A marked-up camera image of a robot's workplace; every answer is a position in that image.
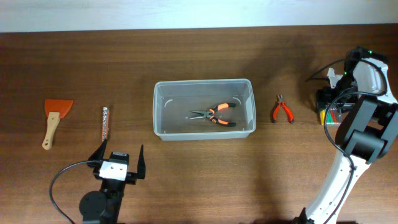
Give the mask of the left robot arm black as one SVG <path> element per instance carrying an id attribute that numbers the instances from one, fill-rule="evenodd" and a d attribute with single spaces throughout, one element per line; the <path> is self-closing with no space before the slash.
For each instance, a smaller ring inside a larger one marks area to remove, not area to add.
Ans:
<path id="1" fill-rule="evenodd" d="M 88 192 L 80 200 L 83 223 L 117 223 L 125 187 L 135 185 L 137 180 L 146 176 L 143 146 L 140 148 L 137 171 L 129 172 L 129 154 L 112 152 L 108 159 L 103 157 L 107 142 L 105 139 L 88 159 L 88 167 L 93 169 L 95 179 L 101 181 L 101 187 Z"/>

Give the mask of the right robot arm white-black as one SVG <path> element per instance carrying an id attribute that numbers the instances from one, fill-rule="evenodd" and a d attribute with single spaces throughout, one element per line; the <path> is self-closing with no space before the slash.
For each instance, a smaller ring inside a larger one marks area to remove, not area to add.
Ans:
<path id="1" fill-rule="evenodd" d="M 350 106 L 336 136 L 329 141 L 336 154 L 318 195 L 294 218 L 294 223 L 336 223 L 338 214 L 361 175 L 384 157 L 397 137 L 397 100 L 387 77 L 388 59 L 364 47 L 350 50 L 344 74 L 335 75 L 326 65 L 333 107 Z"/>

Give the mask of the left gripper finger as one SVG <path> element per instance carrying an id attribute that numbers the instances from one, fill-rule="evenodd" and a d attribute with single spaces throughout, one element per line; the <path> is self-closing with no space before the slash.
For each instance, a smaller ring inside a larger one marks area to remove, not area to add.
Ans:
<path id="1" fill-rule="evenodd" d="M 88 158 L 88 167 L 98 167 L 100 165 L 103 160 L 107 143 L 108 140 L 104 139 L 99 148 L 97 148 L 97 150 Z"/>
<path id="2" fill-rule="evenodd" d="M 137 179 L 145 179 L 145 176 L 146 176 L 146 163 L 144 159 L 144 145 L 142 145 L 139 153 L 139 160 L 137 163 Z"/>

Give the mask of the clear screwdriver bit case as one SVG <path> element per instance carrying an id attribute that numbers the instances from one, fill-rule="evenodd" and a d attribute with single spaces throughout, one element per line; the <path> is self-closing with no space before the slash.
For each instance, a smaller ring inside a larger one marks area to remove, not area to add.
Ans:
<path id="1" fill-rule="evenodd" d="M 343 120 L 342 110 L 337 107 L 332 107 L 328 114 L 326 114 L 325 105 L 317 105 L 316 110 L 322 126 L 324 126 L 325 123 L 330 126 L 339 126 Z"/>

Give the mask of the orange-black long nose pliers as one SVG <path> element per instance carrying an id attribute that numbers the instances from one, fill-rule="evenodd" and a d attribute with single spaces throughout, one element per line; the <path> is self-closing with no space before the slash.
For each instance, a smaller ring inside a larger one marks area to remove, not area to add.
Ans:
<path id="1" fill-rule="evenodd" d="M 235 103 L 222 103 L 222 104 L 217 105 L 214 108 L 210 108 L 205 111 L 191 111 L 191 113 L 195 113 L 195 114 L 197 114 L 197 116 L 194 116 L 190 119 L 208 119 L 212 123 L 218 124 L 220 126 L 235 127 L 236 123 L 224 121 L 224 120 L 218 119 L 216 117 L 217 112 L 227 109 L 227 108 L 234 108 L 235 106 L 236 106 Z"/>

